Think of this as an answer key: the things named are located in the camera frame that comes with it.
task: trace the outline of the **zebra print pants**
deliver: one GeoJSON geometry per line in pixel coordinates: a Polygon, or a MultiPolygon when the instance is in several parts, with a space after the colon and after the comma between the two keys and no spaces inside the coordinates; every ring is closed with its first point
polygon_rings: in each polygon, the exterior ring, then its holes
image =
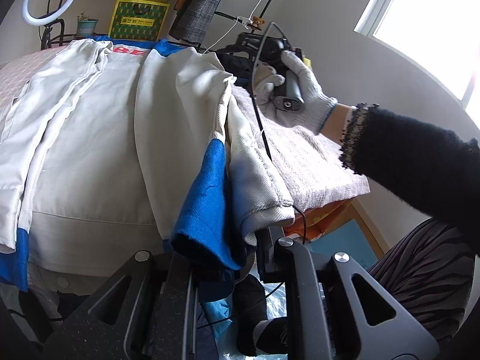
{"type": "Polygon", "coordinates": [[[368,272],[438,341],[457,332],[469,300],[475,254],[460,231],[428,219],[368,272]]]}

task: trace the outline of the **ring light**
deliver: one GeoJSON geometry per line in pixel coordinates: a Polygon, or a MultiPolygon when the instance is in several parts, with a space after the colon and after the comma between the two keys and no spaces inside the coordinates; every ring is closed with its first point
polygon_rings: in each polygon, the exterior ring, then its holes
{"type": "Polygon", "coordinates": [[[50,23],[51,21],[54,21],[57,17],[64,13],[72,2],[73,0],[66,0],[65,4],[63,4],[63,6],[61,6],[59,10],[53,12],[47,17],[43,17],[42,19],[36,19],[28,13],[28,0],[23,0],[22,16],[23,19],[32,26],[43,26],[50,23]]]}

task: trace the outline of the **gloved hand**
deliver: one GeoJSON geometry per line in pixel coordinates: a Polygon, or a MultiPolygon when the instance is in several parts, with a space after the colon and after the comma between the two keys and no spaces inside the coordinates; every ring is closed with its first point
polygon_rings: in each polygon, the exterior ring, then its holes
{"type": "Polygon", "coordinates": [[[337,100],[326,96],[314,73],[293,52],[282,52],[282,61],[298,77],[298,83],[305,103],[302,111],[281,111],[270,101],[270,94],[275,86],[285,82],[284,77],[270,66],[259,66],[258,78],[255,77],[254,87],[257,104],[263,114],[285,127],[303,126],[315,135],[325,125],[325,121],[337,105],[337,100]]]}

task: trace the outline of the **window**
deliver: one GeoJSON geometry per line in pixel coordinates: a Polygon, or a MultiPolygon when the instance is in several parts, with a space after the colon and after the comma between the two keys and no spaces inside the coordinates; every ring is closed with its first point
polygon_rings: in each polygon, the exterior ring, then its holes
{"type": "Polygon", "coordinates": [[[480,127],[480,0],[370,0],[355,31],[426,71],[480,127]]]}

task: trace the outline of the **black sleeve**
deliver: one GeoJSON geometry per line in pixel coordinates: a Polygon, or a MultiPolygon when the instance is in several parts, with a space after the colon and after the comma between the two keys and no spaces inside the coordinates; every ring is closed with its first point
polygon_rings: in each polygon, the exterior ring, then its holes
{"type": "Polygon", "coordinates": [[[449,130],[359,104],[342,146],[344,166],[412,207],[457,226],[480,252],[480,148],[449,130]]]}

